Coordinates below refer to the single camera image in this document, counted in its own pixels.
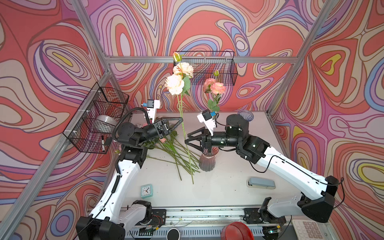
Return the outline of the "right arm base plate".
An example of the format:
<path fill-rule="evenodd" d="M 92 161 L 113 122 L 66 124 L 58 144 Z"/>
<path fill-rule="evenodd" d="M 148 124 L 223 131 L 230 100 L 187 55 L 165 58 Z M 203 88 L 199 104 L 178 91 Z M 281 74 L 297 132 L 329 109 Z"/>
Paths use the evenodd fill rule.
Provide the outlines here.
<path fill-rule="evenodd" d="M 259 210 L 259 208 L 244 208 L 243 220 L 247 224 L 279 224 L 283 225 L 287 222 L 286 218 L 274 217 L 267 210 Z"/>

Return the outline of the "pink glass vase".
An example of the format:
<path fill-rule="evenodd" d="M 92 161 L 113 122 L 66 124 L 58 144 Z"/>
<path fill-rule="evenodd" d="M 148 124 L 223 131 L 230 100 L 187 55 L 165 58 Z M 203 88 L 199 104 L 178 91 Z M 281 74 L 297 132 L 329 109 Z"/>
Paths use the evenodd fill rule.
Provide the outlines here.
<path fill-rule="evenodd" d="M 204 172 L 212 171 L 216 166 L 216 155 L 219 152 L 218 147 L 212 147 L 209 152 L 208 149 L 204 149 L 199 159 L 199 167 Z"/>

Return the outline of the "red emergency stop button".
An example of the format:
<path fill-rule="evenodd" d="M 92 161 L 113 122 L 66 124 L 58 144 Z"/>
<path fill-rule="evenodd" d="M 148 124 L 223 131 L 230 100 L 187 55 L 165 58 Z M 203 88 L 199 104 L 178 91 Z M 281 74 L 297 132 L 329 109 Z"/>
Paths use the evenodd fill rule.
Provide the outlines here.
<path fill-rule="evenodd" d="M 245 224 L 233 222 L 222 229 L 221 240 L 254 240 L 254 235 Z"/>

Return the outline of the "cream rose stem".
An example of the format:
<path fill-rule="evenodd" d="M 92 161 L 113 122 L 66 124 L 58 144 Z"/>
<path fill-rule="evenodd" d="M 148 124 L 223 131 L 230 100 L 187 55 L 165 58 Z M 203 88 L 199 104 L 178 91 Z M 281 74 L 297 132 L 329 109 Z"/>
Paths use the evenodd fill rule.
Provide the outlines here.
<path fill-rule="evenodd" d="M 182 55 L 177 52 L 174 52 L 173 60 L 177 64 L 173 67 L 173 74 L 167 77 L 165 87 L 168 89 L 169 93 L 172 96 L 175 95 L 177 97 L 180 117 L 183 118 L 183 96 L 185 94 L 189 95 L 188 90 L 191 88 L 190 78 L 193 77 L 194 68 L 189 63 L 182 62 Z M 186 140 L 187 134 L 185 131 L 184 122 L 182 122 L 182 128 L 184 140 Z M 180 163 L 183 163 L 185 160 L 181 157 L 181 155 L 179 156 L 179 153 L 175 149 L 173 142 L 172 144 L 170 144 L 169 147 L 170 151 L 173 151 L 173 153 L 170 154 L 174 157 L 176 161 L 178 173 L 180 175 L 178 164 L 180 161 Z M 185 165 L 183 165 L 183 168 L 191 175 L 192 183 L 194 184 L 194 170 L 192 169 L 193 164 L 191 152 L 188 147 L 185 147 L 185 149 L 187 150 L 189 163 L 185 163 Z"/>

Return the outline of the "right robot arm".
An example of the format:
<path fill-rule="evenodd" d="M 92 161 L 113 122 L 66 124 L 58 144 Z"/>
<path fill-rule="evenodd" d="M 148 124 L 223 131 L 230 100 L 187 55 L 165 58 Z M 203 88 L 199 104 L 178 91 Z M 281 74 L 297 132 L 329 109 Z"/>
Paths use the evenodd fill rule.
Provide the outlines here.
<path fill-rule="evenodd" d="M 323 177 L 305 169 L 270 143 L 251 135 L 249 121 L 241 115 L 229 115 L 223 132 L 203 127 L 189 133 L 185 144 L 202 153 L 210 153 L 214 147 L 233 147 L 252 166 L 262 166 L 300 190 L 299 195 L 282 199 L 265 198 L 256 214 L 257 223 L 271 223 L 288 215 L 306 216 L 319 223 L 329 221 L 341 182 L 333 176 Z"/>

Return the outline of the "small teal alarm clock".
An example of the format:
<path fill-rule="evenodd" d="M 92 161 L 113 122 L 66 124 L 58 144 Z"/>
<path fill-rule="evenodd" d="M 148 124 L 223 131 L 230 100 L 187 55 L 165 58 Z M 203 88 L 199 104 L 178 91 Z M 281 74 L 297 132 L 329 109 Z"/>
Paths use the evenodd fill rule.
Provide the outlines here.
<path fill-rule="evenodd" d="M 140 196 L 142 199 L 151 198 L 154 195 L 153 185 L 143 185 L 141 186 Z"/>

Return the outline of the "pile of artificial flowers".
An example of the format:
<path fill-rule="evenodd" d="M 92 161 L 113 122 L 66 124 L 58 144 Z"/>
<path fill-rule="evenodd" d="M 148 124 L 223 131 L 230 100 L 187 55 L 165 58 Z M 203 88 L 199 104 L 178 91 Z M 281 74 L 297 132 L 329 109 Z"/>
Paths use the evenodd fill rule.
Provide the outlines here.
<path fill-rule="evenodd" d="M 152 123 L 140 127 L 131 122 L 124 122 L 119 123 L 115 127 L 112 137 L 114 141 L 122 145 L 122 153 L 125 159 L 131 160 L 133 163 L 138 163 L 139 166 L 142 166 L 147 158 L 176 165 L 176 161 L 171 155 L 173 151 L 170 151 L 169 147 L 173 142 L 179 156 L 181 155 L 181 157 L 185 160 L 183 163 L 180 163 L 180 159 L 177 159 L 180 161 L 178 164 L 179 171 L 180 168 L 184 169 L 183 165 L 185 165 L 185 163 L 188 164 L 189 159 L 187 150 L 185 149 L 186 146 L 177 139 L 178 135 L 168 135 L 162 139 L 152 139 L 151 131 Z M 192 169 L 194 170 L 195 175 L 200 172 L 198 159 L 196 154 L 192 153 L 192 151 L 190 152 L 193 164 Z"/>

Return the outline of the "white tape roll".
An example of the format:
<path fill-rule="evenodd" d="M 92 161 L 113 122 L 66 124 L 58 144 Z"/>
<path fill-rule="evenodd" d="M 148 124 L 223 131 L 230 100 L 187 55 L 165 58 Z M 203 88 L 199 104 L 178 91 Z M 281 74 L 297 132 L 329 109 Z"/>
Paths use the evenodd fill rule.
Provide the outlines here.
<path fill-rule="evenodd" d="M 118 123 L 113 117 L 110 117 L 107 115 L 99 115 L 96 119 L 101 121 L 105 125 L 110 125 L 110 126 L 116 126 Z"/>

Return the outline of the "white calculator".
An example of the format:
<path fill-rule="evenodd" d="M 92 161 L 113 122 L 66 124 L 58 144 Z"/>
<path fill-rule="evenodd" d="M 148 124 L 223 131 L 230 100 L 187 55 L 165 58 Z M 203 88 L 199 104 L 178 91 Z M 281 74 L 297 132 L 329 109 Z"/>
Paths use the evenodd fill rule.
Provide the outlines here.
<path fill-rule="evenodd" d="M 319 225 L 313 221 L 293 220 L 292 221 L 298 240 L 324 240 Z"/>

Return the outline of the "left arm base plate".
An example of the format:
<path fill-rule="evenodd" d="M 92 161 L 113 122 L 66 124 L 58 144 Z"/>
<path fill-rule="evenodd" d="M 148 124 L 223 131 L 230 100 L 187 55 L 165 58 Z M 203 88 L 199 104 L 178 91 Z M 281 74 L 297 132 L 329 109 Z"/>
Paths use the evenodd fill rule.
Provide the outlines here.
<path fill-rule="evenodd" d="M 152 210 L 151 214 L 152 215 L 149 220 L 142 220 L 141 222 L 136 223 L 134 227 L 152 226 L 152 228 L 155 228 L 155 227 L 161 227 L 166 223 L 166 216 L 167 216 L 166 209 L 154 209 Z"/>

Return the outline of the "black marker pen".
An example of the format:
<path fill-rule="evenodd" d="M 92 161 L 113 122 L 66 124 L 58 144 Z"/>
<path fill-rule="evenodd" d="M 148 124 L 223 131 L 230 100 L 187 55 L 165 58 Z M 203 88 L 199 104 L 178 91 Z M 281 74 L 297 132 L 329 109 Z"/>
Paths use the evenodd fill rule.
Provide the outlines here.
<path fill-rule="evenodd" d="M 105 153 L 105 141 L 104 141 L 104 136 L 101 136 L 101 146 L 102 146 L 102 153 Z"/>

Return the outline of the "blue purple glass vase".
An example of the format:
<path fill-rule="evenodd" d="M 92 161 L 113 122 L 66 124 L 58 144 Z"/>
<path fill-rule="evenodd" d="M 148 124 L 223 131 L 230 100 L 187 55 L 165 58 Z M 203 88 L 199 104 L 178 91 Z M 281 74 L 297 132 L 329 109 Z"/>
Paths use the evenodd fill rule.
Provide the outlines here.
<path fill-rule="evenodd" d="M 240 110 L 237 114 L 243 117 L 248 122 L 251 122 L 254 119 L 254 114 L 248 110 Z"/>

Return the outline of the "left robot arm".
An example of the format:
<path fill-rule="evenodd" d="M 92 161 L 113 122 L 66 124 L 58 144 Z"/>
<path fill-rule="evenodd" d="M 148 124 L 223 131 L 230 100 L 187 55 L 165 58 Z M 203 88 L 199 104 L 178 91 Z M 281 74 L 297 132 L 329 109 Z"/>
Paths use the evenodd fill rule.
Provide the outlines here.
<path fill-rule="evenodd" d="M 180 117 L 163 117 L 141 128 L 130 122 L 118 122 L 112 136 L 122 145 L 122 153 L 115 162 L 113 179 L 90 215 L 77 221 L 77 239 L 123 240 L 136 224 L 151 221 L 150 202 L 137 200 L 122 213 L 124 197 L 147 157 L 144 143 L 170 135 L 182 122 Z"/>

